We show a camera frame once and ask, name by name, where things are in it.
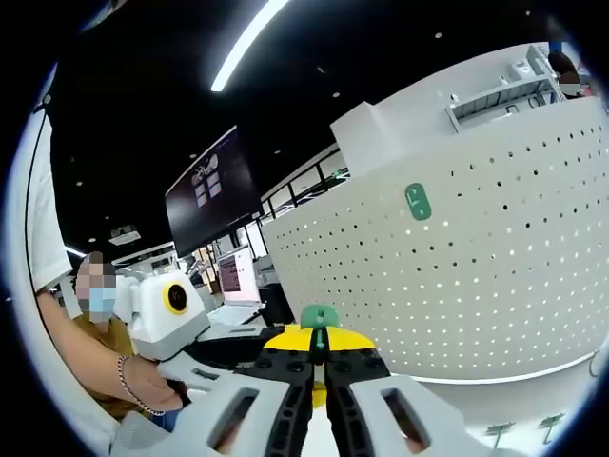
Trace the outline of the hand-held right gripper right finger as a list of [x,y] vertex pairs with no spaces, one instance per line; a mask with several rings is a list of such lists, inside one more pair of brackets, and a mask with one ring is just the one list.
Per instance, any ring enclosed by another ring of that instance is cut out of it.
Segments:
[[326,412],[342,456],[479,456],[462,415],[409,376],[392,375],[363,335],[329,326]]

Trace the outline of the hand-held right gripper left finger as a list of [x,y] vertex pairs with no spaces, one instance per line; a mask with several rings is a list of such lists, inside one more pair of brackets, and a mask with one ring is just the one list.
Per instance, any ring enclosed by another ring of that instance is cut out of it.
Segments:
[[313,412],[313,329],[298,325],[234,328],[223,338],[267,342],[253,368],[233,373],[233,389],[212,390],[220,403],[210,447],[230,456],[299,456]]

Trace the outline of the person's left hand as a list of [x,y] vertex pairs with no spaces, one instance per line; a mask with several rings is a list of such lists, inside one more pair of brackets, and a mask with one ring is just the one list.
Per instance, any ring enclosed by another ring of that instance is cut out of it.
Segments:
[[180,395],[159,374],[155,363],[140,356],[121,356],[117,369],[125,392],[149,413],[162,415],[184,406]]

